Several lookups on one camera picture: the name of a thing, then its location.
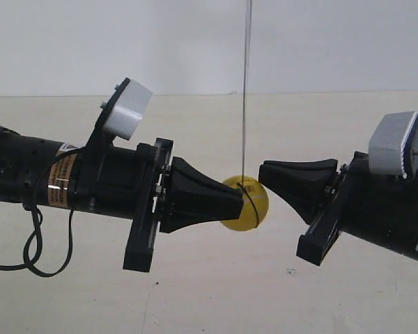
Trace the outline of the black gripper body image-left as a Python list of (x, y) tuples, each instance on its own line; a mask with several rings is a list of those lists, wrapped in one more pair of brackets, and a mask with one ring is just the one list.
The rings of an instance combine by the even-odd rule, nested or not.
[(150, 271), (158, 226), (154, 198), (172, 148), (172, 140), (157, 138), (134, 150), (110, 146), (93, 157), (81, 153), (75, 162), (75, 210), (132, 221), (125, 270)]

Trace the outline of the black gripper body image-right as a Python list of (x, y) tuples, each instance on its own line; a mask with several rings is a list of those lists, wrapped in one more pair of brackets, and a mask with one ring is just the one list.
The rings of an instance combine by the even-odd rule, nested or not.
[(320, 265), (343, 232), (418, 261), (418, 170), (411, 178), (373, 174), (356, 153), (339, 173), (326, 208), (300, 236), (296, 255)]

